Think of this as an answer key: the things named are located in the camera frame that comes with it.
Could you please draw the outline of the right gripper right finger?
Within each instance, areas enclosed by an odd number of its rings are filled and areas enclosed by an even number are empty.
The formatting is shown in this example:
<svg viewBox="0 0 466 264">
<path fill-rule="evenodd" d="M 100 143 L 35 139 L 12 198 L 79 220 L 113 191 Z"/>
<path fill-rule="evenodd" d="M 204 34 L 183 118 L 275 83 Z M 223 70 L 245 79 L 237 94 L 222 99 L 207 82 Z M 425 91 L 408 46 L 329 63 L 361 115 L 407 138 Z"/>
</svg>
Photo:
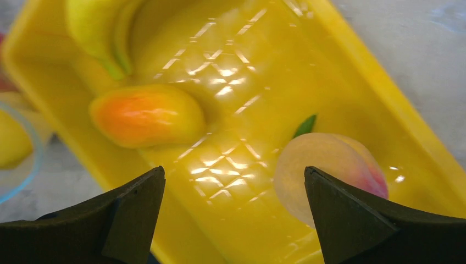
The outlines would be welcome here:
<svg viewBox="0 0 466 264">
<path fill-rule="evenodd" d="M 391 202 L 316 167 L 304 178 L 325 263 L 465 263 L 465 219 Z"/>
</svg>

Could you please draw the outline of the yellow lemon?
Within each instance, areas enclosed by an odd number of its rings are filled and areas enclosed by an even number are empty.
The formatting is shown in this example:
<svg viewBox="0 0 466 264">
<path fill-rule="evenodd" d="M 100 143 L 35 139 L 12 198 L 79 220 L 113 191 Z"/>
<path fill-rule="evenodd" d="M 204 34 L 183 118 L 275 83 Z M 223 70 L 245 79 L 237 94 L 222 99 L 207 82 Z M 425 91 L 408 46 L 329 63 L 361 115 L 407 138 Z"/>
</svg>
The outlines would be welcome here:
<svg viewBox="0 0 466 264">
<path fill-rule="evenodd" d="M 32 152 L 30 138 L 23 126 L 1 110 L 1 169 L 13 169 Z"/>
</svg>

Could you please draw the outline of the yellow peach with leaf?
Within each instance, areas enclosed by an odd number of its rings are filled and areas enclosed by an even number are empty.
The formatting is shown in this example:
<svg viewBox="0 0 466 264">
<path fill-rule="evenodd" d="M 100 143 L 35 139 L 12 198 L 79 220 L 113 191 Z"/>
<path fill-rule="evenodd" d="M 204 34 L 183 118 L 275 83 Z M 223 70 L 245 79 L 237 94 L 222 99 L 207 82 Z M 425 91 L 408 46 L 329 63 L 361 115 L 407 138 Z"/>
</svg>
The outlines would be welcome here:
<svg viewBox="0 0 466 264">
<path fill-rule="evenodd" d="M 389 191 L 382 169 L 371 152 L 350 137 L 312 131 L 316 117 L 309 117 L 296 130 L 276 164 L 273 185 L 286 210 L 304 224 L 314 227 L 314 219 L 304 186 L 306 167 L 388 199 Z"/>
</svg>

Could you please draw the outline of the clear zip top bag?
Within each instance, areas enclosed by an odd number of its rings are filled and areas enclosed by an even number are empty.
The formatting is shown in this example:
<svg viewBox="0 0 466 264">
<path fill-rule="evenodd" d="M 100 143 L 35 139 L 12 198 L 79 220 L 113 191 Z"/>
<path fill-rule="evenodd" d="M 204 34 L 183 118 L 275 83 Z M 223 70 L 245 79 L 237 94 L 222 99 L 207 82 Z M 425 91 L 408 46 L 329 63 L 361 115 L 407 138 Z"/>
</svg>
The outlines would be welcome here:
<svg viewBox="0 0 466 264">
<path fill-rule="evenodd" d="M 52 134 L 44 117 L 1 69 L 1 203 L 38 175 Z"/>
</svg>

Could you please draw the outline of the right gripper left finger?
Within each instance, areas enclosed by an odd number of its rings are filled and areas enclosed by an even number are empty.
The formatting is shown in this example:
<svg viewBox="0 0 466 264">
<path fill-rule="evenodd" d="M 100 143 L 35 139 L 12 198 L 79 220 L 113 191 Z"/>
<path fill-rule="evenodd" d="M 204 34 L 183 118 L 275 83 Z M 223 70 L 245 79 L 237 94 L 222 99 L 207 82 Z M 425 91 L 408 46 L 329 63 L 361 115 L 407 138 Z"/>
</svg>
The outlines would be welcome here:
<svg viewBox="0 0 466 264">
<path fill-rule="evenodd" d="M 1 263 L 156 263 L 162 167 L 33 221 L 1 224 Z"/>
</svg>

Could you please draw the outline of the orange yellow mango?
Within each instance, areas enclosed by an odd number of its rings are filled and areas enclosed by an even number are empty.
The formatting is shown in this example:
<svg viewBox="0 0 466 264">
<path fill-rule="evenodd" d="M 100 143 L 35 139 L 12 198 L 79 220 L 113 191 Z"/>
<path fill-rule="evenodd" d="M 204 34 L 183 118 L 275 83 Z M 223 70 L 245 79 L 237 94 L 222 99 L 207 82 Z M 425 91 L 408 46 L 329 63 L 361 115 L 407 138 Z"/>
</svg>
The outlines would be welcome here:
<svg viewBox="0 0 466 264">
<path fill-rule="evenodd" d="M 204 111 L 187 92 L 151 84 L 114 90 L 89 106 L 96 128 L 120 147 L 188 144 L 207 129 Z"/>
</svg>

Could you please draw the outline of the yellow banana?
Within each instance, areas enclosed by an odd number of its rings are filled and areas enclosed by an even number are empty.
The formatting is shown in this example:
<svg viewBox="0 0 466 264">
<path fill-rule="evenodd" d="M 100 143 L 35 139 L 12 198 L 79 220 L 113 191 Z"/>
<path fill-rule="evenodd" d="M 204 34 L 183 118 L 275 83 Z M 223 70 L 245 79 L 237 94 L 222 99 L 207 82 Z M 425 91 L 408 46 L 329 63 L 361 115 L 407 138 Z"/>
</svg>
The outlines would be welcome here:
<svg viewBox="0 0 466 264">
<path fill-rule="evenodd" d="M 70 36 L 115 80 L 132 74 L 129 37 L 144 1 L 66 1 Z"/>
</svg>

